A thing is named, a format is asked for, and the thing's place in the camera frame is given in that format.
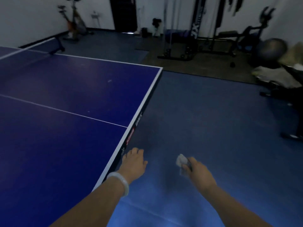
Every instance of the white center line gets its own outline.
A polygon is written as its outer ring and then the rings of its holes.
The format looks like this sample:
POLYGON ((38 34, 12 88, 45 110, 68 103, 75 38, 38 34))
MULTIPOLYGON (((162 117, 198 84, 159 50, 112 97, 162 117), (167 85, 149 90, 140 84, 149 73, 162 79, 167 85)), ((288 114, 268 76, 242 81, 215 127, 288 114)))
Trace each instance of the white center line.
MULTIPOLYGON (((56 111, 61 111, 61 112, 69 113, 69 114, 76 115, 76 116, 81 116, 81 117, 88 118, 88 119, 97 120, 97 121, 100 121, 100 122, 106 122, 106 121, 103 121, 103 120, 100 120, 100 119, 95 119, 95 118, 91 118, 91 117, 79 115, 79 114, 76 114, 76 113, 73 113, 73 112, 64 111, 64 110, 60 110, 60 109, 57 109, 57 108, 45 106, 45 105, 42 105, 42 104, 33 103, 33 102, 30 102, 30 101, 23 100, 23 99, 18 99, 18 98, 12 97, 12 96, 6 96, 6 95, 2 95, 2 94, 0 94, 0 96, 1 96, 1 97, 4 97, 4 98, 8 98, 8 99, 18 100, 18 101, 21 101, 21 102, 24 102, 24 103, 30 103, 30 104, 37 105, 37 106, 40 106, 40 107, 46 107, 46 108, 49 108, 49 109, 52 109, 52 110, 56 110, 56 111)), ((113 125, 116 125, 116 126, 121 126, 121 127, 127 128, 127 126, 122 126, 122 125, 115 124, 115 123, 112 123, 112 122, 106 122, 106 123, 109 123, 109 124, 113 124, 113 125)))

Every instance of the exercise bike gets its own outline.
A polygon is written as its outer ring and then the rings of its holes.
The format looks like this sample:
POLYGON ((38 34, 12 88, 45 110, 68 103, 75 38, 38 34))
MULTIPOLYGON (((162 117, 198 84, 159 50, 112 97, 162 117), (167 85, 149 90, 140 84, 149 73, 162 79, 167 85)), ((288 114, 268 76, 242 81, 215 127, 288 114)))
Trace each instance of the exercise bike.
POLYGON ((71 41, 78 41, 78 35, 85 36, 87 34, 93 35, 93 32, 90 32, 87 30, 87 27, 80 17, 80 14, 77 11, 76 8, 76 2, 79 2, 81 0, 67 0, 71 2, 71 8, 72 8, 72 20, 67 17, 66 15, 66 6, 64 5, 58 5, 59 13, 62 14, 62 16, 66 19, 67 25, 68 25, 68 36, 63 38, 64 40, 71 40, 71 41))

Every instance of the blue table tennis table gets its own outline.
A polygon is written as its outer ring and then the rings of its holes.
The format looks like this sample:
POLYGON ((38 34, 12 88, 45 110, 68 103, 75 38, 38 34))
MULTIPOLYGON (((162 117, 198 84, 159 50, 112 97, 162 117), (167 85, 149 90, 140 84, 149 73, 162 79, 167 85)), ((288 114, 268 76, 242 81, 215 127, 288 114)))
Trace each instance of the blue table tennis table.
POLYGON ((3 227, 48 226, 98 187, 161 76, 160 67, 37 49, 56 41, 0 47, 3 227))

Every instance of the white bangle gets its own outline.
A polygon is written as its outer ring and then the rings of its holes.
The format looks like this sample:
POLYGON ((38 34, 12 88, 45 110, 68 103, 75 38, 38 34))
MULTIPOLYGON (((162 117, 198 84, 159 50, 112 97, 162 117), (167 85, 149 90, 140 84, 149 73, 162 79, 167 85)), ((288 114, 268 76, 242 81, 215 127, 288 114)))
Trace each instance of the white bangle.
POLYGON ((127 196, 128 192, 129 192, 129 186, 128 186, 128 183, 125 180, 125 178, 122 175, 120 175, 118 172, 109 173, 106 179, 108 179, 109 177, 116 177, 123 183, 123 185, 124 185, 124 195, 123 195, 123 197, 127 196))

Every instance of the exercise ball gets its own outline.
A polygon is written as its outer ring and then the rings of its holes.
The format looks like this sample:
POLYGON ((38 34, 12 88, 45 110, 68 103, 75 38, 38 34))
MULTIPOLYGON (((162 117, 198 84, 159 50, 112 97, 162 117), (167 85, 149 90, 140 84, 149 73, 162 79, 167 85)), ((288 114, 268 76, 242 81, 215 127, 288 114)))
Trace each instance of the exercise ball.
POLYGON ((279 68, 278 60, 287 52, 287 43, 278 38, 260 42, 252 53, 254 66, 279 68))

